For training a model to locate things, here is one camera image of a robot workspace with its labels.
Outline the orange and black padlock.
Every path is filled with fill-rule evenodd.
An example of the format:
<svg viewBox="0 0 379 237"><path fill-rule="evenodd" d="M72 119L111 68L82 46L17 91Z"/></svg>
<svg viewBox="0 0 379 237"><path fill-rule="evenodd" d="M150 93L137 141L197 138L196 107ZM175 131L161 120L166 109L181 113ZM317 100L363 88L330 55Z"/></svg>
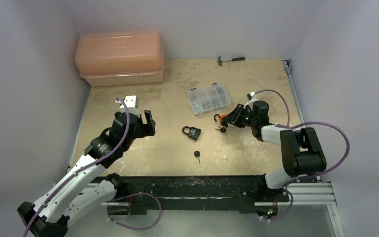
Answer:
<svg viewBox="0 0 379 237"><path fill-rule="evenodd" d="M219 123L222 123L223 122L223 118L226 116L226 114L214 114L213 115L213 120L215 122L219 122Z"/></svg>

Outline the bunch of black keys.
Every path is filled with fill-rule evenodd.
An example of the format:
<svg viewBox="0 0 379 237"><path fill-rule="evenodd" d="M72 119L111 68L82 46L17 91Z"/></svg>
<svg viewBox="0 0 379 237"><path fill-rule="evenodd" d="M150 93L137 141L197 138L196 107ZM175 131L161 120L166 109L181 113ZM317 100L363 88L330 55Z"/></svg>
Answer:
<svg viewBox="0 0 379 237"><path fill-rule="evenodd" d="M226 133L227 129L224 126L217 126L215 130L220 131L221 133Z"/></svg>

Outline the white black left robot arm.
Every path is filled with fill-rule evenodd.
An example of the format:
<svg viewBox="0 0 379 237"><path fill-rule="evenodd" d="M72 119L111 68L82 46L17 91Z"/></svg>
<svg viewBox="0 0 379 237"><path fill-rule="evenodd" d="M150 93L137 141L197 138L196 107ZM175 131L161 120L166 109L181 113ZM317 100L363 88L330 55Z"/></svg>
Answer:
<svg viewBox="0 0 379 237"><path fill-rule="evenodd" d="M133 198L128 183L112 173L90 189L88 184L123 156L133 141L155 135L155 122L149 110L141 115L117 112L110 128L93 139L74 167L35 202L22 203L17 211L26 228L23 235L63 237L83 216L104 202Z"/></svg>

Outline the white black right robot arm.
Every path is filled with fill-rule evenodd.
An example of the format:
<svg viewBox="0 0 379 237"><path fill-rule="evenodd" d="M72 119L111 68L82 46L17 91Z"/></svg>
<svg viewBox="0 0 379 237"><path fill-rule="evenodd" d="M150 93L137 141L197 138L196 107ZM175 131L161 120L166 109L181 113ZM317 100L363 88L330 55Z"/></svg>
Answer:
<svg viewBox="0 0 379 237"><path fill-rule="evenodd" d="M269 104L255 101L253 105L238 104L229 114L221 115L221 126L229 125L252 131L253 137L261 142L281 147L282 167L265 175L265 183L257 188L260 199L269 201L276 196L277 189L302 175L314 175L325 171L327 162L317 133L313 128L293 130L269 122Z"/></svg>

